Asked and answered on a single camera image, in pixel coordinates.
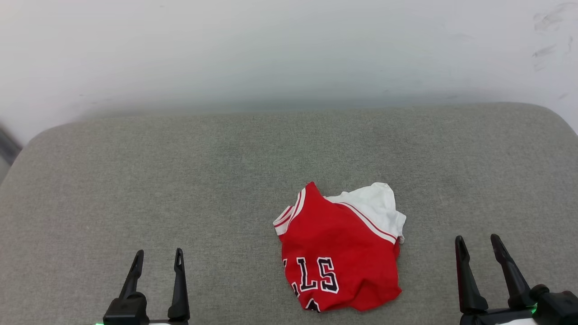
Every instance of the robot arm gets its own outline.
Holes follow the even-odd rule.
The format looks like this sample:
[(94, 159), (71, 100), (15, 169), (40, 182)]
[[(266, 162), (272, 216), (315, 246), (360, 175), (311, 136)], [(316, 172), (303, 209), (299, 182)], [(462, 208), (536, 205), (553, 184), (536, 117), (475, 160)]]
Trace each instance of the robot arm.
[(500, 237), (490, 236), (496, 261), (502, 266), (510, 298), (509, 308), (490, 309), (480, 295), (469, 266), (462, 236), (455, 238), (455, 260), (460, 295), (460, 325), (570, 325), (578, 324), (578, 298), (569, 291), (550, 293), (545, 285), (530, 289)]
[(191, 314), (188, 306), (187, 279), (184, 273), (183, 251), (177, 248), (175, 255), (175, 286), (168, 320), (149, 320), (146, 315), (146, 297), (136, 291), (136, 284), (143, 268), (145, 253), (139, 250), (132, 262), (127, 279), (118, 298), (113, 299), (102, 318), (103, 325), (188, 325)]

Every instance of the basketball jersey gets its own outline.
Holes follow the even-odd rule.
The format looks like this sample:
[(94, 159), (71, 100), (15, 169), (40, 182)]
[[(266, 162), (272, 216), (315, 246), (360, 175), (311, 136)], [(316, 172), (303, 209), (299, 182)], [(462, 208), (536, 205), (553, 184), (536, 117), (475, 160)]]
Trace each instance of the basketball jersey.
[(405, 215), (384, 183), (323, 197), (313, 182), (273, 222), (302, 308), (365, 311), (395, 299)]

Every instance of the white wall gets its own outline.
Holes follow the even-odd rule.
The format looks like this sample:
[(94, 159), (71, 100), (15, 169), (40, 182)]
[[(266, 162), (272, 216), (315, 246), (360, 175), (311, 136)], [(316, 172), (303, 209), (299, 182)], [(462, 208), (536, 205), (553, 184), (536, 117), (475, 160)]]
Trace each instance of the white wall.
[(0, 123), (520, 101), (578, 130), (577, 55), (564, 1), (0, 0)]

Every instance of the jersey lettering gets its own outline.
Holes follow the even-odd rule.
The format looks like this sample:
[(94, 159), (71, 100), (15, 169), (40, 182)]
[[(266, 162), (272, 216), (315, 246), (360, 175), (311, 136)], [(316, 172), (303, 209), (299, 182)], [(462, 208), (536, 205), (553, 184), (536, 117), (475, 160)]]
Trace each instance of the jersey lettering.
[(309, 302), (307, 303), (307, 307), (305, 307), (305, 309), (308, 309), (310, 311), (316, 311), (318, 313), (321, 312), (319, 310), (319, 304), (316, 303), (315, 300), (313, 300), (313, 298), (311, 298), (311, 300), (309, 300)]
[(339, 285), (337, 284), (337, 278), (335, 273), (331, 272), (334, 270), (333, 261), (330, 257), (318, 257), (317, 265), (319, 266), (319, 275), (321, 280), (321, 290), (327, 292), (337, 293), (339, 291)]
[(317, 281), (311, 280), (311, 284), (307, 284), (307, 266), (305, 265), (305, 258), (304, 257), (297, 257), (297, 263), (301, 267), (301, 292), (314, 290), (317, 288)]
[(299, 293), (299, 288), (297, 287), (297, 283), (293, 282), (291, 284), (291, 287), (293, 288), (293, 293), (295, 294), (295, 296), (297, 296), (297, 298), (299, 298), (299, 296), (301, 294)]

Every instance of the gray cushion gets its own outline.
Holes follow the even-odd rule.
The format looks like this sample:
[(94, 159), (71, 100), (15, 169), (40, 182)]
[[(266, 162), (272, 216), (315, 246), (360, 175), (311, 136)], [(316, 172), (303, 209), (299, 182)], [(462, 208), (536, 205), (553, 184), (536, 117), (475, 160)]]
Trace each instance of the gray cushion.
[[(393, 188), (397, 300), (301, 309), (272, 222), (309, 181)], [(458, 234), (490, 307), (508, 297), (493, 232), (531, 286), (578, 291), (577, 199), (578, 137), (532, 105), (69, 124), (32, 140), (0, 188), (0, 323), (99, 322), (138, 249), (139, 291), (164, 318), (181, 247), (192, 324), (457, 324)]]

